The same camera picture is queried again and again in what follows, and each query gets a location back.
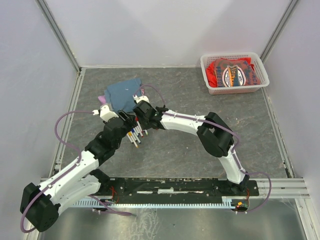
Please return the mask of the blue cloth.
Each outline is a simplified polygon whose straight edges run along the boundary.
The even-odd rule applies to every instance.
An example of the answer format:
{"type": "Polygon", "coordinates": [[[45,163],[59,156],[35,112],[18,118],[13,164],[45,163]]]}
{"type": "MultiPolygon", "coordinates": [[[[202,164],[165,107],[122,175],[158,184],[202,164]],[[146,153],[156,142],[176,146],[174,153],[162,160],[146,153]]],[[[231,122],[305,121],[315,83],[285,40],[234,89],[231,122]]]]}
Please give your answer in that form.
{"type": "Polygon", "coordinates": [[[140,78],[132,78],[108,85],[104,90],[105,100],[116,113],[119,110],[127,113],[133,112],[133,108],[136,105],[133,95],[141,85],[140,78]]]}

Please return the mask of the pink cloth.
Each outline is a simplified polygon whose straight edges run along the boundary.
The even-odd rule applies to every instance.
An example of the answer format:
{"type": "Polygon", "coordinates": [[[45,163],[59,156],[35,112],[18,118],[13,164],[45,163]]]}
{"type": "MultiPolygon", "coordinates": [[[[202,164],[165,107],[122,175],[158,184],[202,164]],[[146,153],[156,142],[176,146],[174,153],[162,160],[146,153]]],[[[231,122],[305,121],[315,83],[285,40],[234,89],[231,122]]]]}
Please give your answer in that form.
{"type": "Polygon", "coordinates": [[[105,95],[98,96],[98,100],[101,103],[101,105],[105,105],[107,103],[105,95]]]}

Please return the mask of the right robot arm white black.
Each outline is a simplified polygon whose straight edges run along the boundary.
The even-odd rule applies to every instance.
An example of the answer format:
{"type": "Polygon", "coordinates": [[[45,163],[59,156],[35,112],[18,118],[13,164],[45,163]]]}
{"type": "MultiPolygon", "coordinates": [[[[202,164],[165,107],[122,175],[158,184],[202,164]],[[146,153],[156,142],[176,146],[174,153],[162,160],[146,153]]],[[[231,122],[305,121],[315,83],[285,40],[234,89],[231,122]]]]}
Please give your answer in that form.
{"type": "Polygon", "coordinates": [[[218,158],[226,173],[226,191],[239,196],[247,190],[246,175],[236,154],[236,134],[214,112],[188,115],[166,107],[152,107],[147,100],[136,100],[133,112],[143,129],[175,130],[195,135],[211,156],[218,158]]]}

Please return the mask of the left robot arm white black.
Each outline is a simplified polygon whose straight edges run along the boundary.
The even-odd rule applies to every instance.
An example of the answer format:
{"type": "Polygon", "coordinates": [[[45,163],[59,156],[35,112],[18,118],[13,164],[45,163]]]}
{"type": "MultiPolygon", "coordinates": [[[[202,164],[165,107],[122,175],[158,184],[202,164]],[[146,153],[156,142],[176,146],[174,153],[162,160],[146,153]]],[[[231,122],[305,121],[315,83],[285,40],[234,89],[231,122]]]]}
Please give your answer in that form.
{"type": "Polygon", "coordinates": [[[33,230],[48,230],[58,217],[78,200],[98,193],[106,195],[110,191],[108,176],[99,167],[109,160],[120,147],[122,139],[136,126],[135,116],[122,110],[94,110],[104,123],[103,130],[91,140],[84,150],[60,172],[42,183],[29,183],[22,193],[20,229],[25,229],[25,220],[33,225],[33,230]]]}

